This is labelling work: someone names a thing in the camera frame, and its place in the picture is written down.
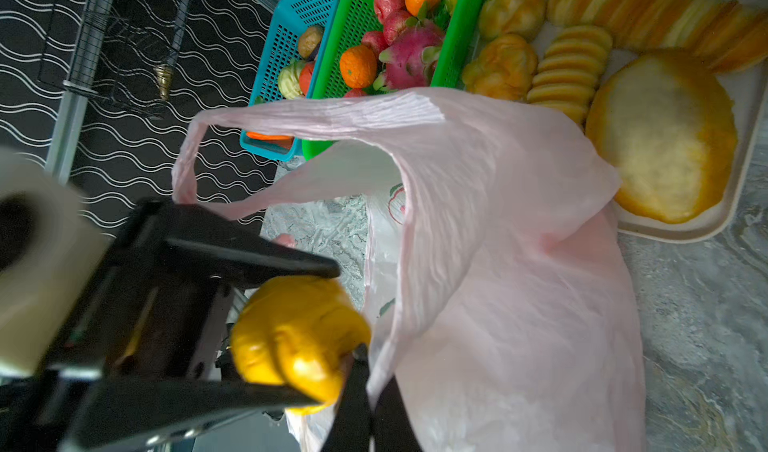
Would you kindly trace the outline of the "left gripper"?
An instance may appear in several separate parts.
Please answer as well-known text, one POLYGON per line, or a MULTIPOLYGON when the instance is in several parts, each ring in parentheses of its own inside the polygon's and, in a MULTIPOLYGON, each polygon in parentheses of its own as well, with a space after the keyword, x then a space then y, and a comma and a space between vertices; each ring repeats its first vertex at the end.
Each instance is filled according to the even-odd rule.
POLYGON ((256 412, 316 405, 288 386, 209 374, 233 302, 227 283, 339 275, 335 260, 200 205, 140 202, 46 357, 36 449, 142 451, 256 412))

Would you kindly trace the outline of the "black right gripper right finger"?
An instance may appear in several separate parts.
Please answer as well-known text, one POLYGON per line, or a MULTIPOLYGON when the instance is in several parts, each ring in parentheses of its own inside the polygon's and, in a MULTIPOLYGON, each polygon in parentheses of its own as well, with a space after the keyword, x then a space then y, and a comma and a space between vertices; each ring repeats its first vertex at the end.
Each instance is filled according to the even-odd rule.
POLYGON ((395 376, 383 389, 373 412, 373 443, 376 452, 422 452, 395 376))

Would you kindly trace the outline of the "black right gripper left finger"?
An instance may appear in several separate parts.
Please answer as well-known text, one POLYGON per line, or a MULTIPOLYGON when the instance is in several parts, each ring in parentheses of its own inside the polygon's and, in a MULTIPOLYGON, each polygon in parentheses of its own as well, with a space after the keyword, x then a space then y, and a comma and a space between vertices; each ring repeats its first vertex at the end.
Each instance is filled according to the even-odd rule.
POLYGON ((369 378, 368 349, 360 344, 351 354, 349 372, 337 402, 333 425, 322 446, 322 452, 370 449, 371 408, 366 390, 369 378))

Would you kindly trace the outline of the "yellow pear fruit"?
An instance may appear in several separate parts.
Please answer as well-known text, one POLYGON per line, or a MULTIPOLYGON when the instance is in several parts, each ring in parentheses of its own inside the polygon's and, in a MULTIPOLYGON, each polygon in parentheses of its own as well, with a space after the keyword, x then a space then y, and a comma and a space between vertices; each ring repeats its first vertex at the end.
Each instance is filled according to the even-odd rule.
POLYGON ((289 386, 313 399, 307 416, 335 405, 346 382, 342 359, 369 345, 371 328, 335 278, 281 276, 251 296, 230 335, 235 368, 248 383, 289 386))

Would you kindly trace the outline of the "pink peach plastic bag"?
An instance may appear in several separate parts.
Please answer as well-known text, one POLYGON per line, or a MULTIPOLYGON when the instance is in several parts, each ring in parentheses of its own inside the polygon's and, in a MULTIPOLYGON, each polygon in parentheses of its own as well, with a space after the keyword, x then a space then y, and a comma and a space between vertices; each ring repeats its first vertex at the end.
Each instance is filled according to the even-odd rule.
POLYGON ((615 169, 565 115, 450 88, 204 110, 172 170, 197 199, 212 125, 331 141, 276 184, 212 210, 401 185, 398 252, 372 229, 366 293, 378 318, 367 393, 398 382, 425 451, 642 451, 645 380, 632 280, 610 203, 615 169))

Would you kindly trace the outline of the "pink dragon fruit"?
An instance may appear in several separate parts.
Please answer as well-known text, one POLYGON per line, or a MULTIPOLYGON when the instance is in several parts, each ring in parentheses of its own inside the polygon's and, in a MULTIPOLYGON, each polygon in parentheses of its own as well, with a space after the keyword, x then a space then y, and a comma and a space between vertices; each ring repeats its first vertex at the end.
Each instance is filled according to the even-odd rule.
POLYGON ((445 34, 433 22, 405 28, 395 42, 380 52, 384 70, 373 82, 378 92, 430 86, 445 34))

